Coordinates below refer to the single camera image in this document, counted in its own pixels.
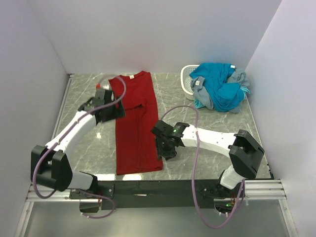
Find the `red object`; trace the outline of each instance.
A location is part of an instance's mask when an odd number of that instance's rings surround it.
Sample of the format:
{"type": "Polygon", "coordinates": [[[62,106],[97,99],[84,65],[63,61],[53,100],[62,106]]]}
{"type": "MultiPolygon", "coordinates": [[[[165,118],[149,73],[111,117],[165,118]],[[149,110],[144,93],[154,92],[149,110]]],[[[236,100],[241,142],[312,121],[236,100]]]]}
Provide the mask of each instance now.
{"type": "MultiPolygon", "coordinates": [[[[122,99],[126,116],[116,120],[117,175],[162,170],[151,133],[158,121],[151,75],[141,71],[133,77],[120,77],[126,83],[122,99]]],[[[116,96],[122,95],[122,83],[116,78],[109,82],[116,96]]]]}

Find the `pile of clothes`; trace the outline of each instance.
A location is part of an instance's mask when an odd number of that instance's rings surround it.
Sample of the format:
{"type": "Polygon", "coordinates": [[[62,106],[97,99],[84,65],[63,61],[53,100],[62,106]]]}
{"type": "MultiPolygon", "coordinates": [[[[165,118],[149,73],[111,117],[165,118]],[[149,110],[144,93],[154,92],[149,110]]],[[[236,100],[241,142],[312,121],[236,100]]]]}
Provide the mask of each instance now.
{"type": "Polygon", "coordinates": [[[196,108],[238,113],[250,93],[249,79],[242,68],[227,63],[202,63],[191,74],[196,108]]]}

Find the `teal cloth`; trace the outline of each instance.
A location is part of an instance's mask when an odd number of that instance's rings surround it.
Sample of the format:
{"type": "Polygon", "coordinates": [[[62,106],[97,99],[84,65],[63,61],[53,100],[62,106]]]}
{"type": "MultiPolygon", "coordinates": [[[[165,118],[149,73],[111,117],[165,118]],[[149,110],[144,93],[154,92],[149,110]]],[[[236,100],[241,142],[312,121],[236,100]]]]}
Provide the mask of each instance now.
{"type": "Polygon", "coordinates": [[[214,103],[215,110],[226,112],[237,107],[244,99],[244,92],[239,83],[226,83],[233,72],[231,64],[202,63],[190,77],[204,77],[203,85],[214,103]]]}

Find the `gray cloth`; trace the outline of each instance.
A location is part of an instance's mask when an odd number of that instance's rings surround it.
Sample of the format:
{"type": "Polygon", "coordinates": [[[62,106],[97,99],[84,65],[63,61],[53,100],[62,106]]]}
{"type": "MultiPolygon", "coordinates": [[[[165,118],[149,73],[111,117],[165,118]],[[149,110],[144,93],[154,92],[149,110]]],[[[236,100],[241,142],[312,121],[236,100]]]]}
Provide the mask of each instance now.
{"type": "MultiPolygon", "coordinates": [[[[203,86],[205,78],[203,77],[197,77],[194,78],[191,81],[191,88],[193,89],[193,96],[196,98],[198,101],[200,101],[204,106],[206,106],[210,110],[215,110],[214,109],[214,104],[209,96],[208,92],[206,91],[205,87],[203,86]]],[[[247,87],[250,85],[249,79],[246,76],[246,72],[242,68],[235,68],[233,74],[227,78],[228,83],[239,83],[241,87],[247,87]]],[[[241,102],[237,107],[233,108],[230,110],[232,113],[239,113],[241,110],[241,102]]]]}

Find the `wire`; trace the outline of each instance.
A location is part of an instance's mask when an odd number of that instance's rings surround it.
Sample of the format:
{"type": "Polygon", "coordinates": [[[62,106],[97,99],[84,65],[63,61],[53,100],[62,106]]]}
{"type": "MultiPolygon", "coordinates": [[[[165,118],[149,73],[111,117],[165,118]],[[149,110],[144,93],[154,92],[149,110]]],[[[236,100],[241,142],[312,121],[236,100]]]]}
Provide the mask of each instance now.
{"type": "MultiPolygon", "coordinates": [[[[236,205],[236,203],[234,204],[233,206],[233,209],[231,211],[231,213],[228,215],[228,218],[219,226],[214,226],[214,225],[211,225],[210,223],[207,222],[207,220],[205,219],[205,217],[203,216],[202,212],[201,212],[201,209],[200,207],[198,206],[198,200],[197,200],[197,194],[196,194],[196,187],[195,187],[195,174],[196,174],[196,167],[197,167],[197,162],[198,162],[198,154],[199,154],[199,146],[200,146],[200,139],[199,139],[199,135],[198,135],[198,110],[192,106],[189,106],[189,105],[180,105],[180,106],[176,106],[170,110],[168,110],[166,113],[164,113],[161,117],[161,119],[163,119],[169,112],[171,112],[172,110],[174,109],[177,109],[177,108],[181,108],[181,107],[187,107],[187,108],[191,108],[193,109],[197,116],[196,116],[196,120],[195,120],[195,128],[197,129],[196,131],[196,136],[197,136],[197,150],[196,150],[196,154],[195,154],[195,158],[194,158],[194,165],[193,165],[193,170],[192,170],[192,180],[191,180],[191,186],[192,186],[192,195],[193,195],[193,201],[194,201],[194,206],[196,207],[196,210],[197,210],[197,213],[200,217],[200,219],[203,221],[203,223],[208,226],[209,228],[212,228],[212,229],[220,229],[222,228],[223,226],[225,226],[229,220],[231,219],[231,217],[233,216],[234,212],[239,210],[240,207],[241,207],[241,203],[243,201],[243,196],[242,196],[242,199],[241,199],[241,202],[240,204],[236,205]]],[[[242,189],[244,189],[244,180],[242,180],[241,182],[241,185],[240,185],[240,188],[239,188],[239,191],[238,191],[238,194],[237,194],[237,200],[240,198],[240,194],[241,194],[241,191],[242,189]]]]}
{"type": "MultiPolygon", "coordinates": [[[[75,121],[75,122],[69,127],[69,129],[60,137],[60,139],[58,140],[58,142],[54,143],[54,144],[43,154],[43,156],[39,159],[39,161],[38,161],[37,164],[36,164],[36,167],[35,167],[34,172],[33,172],[33,178],[32,178],[32,182],[33,182],[33,186],[34,186],[34,191],[35,191],[36,195],[37,195],[39,198],[41,198],[41,199],[47,199],[47,198],[51,197],[51,196],[56,192],[56,189],[55,189],[55,190],[53,190],[49,195],[43,196],[42,194],[40,194],[40,192],[39,192],[39,190],[38,190],[38,187],[37,187],[36,177],[37,177],[37,174],[38,174],[38,171],[39,171],[39,168],[40,168],[41,163],[42,163],[43,160],[48,156],[48,154],[49,154],[51,151],[53,151],[53,150],[58,146],[58,144],[60,144],[60,142],[73,130],[73,128],[74,128],[84,117],[86,117],[87,115],[89,115],[89,114],[91,114],[91,113],[93,113],[93,112],[95,112],[95,111],[102,110],[102,109],[105,109],[105,108],[107,108],[107,107],[110,107],[110,106],[113,106],[113,105],[117,104],[119,101],[122,100],[122,98],[123,98],[124,95],[126,94],[126,84],[125,84],[124,80],[123,80],[120,76],[106,75],[106,76],[104,76],[104,77],[98,82],[98,85],[100,85],[100,83],[101,83],[106,77],[118,78],[118,79],[122,82],[123,87],[124,87],[124,90],[123,90],[122,95],[121,95],[118,99],[116,99],[115,101],[112,101],[112,102],[110,102],[110,103],[108,103],[108,104],[106,104],[106,105],[98,106],[98,107],[96,107],[96,108],[94,108],[94,109],[92,109],[92,110],[89,110],[87,113],[83,114],[83,115],[82,115],[81,117],[79,117],[78,120],[75,121]]],[[[111,199],[109,199],[108,197],[101,196],[101,195],[90,194],[90,193],[88,193],[88,192],[86,192],[86,191],[84,191],[84,190],[79,190],[79,191],[82,192],[82,193],[85,193],[85,194],[92,195],[92,196],[97,197],[97,198],[102,198],[102,199],[109,200],[109,201],[112,203],[112,205],[113,205],[112,210],[111,210],[107,215],[102,216],[102,217],[92,217],[92,216],[90,216],[90,218],[99,219],[99,218],[106,217],[106,216],[108,216],[108,215],[110,215],[110,214],[113,213],[113,211],[114,211],[114,209],[115,209],[115,204],[114,204],[114,202],[113,202],[111,199]]]]}

